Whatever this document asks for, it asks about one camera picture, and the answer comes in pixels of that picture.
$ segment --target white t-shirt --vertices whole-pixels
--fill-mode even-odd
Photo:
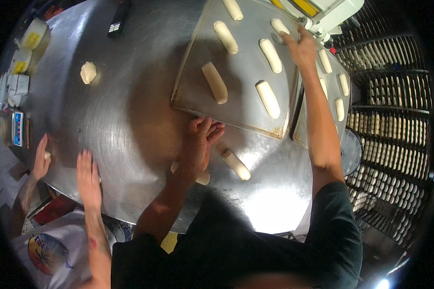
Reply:
[[[108,243],[116,242],[105,227]],[[12,240],[38,288],[75,288],[91,276],[84,212],[75,210]]]

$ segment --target hand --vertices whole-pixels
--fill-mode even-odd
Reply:
[[[315,67],[315,59],[317,57],[317,44],[313,36],[304,26],[299,25],[299,41],[296,42],[291,35],[286,32],[281,32],[281,38],[288,46],[291,59],[296,63],[299,69],[305,67]]]
[[[84,149],[77,156],[77,188],[85,210],[101,210],[101,189],[97,163],[92,163],[92,153]]]
[[[37,146],[37,152],[35,153],[34,168],[31,174],[34,175],[36,180],[40,180],[48,172],[48,167],[51,163],[51,158],[45,159],[45,148],[47,147],[48,136],[45,134]]]
[[[210,146],[225,132],[225,124],[210,117],[193,119],[183,139],[179,167],[196,175],[209,164]]]

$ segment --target forearm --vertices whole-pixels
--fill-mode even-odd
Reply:
[[[333,174],[333,179],[343,180],[339,137],[317,69],[314,65],[305,66],[300,72],[307,103],[307,140],[313,173],[324,175],[327,171]]]
[[[134,237],[140,234],[152,234],[160,244],[175,222],[186,200],[186,190],[195,179],[196,177],[179,167],[168,179],[161,193],[138,218]]]
[[[23,186],[19,189],[12,208],[12,238],[21,235],[24,221],[27,214],[29,213],[30,200],[32,199],[32,195],[34,194],[37,181],[38,180],[35,178],[34,174],[31,173],[27,180],[24,182]]]
[[[88,262],[92,273],[92,279],[86,286],[110,288],[112,256],[99,209],[85,209],[85,225],[88,236]]]

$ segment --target printed graphic on shirt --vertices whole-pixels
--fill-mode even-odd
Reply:
[[[66,246],[48,234],[32,236],[27,252],[34,266],[47,275],[55,274],[62,266],[73,269],[68,263]]]

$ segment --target black t-shirt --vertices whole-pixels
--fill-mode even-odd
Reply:
[[[321,288],[357,285],[362,244],[342,182],[316,195],[305,243],[221,222],[189,231],[170,254],[150,234],[114,244],[112,288],[219,288],[265,272],[306,276]]]

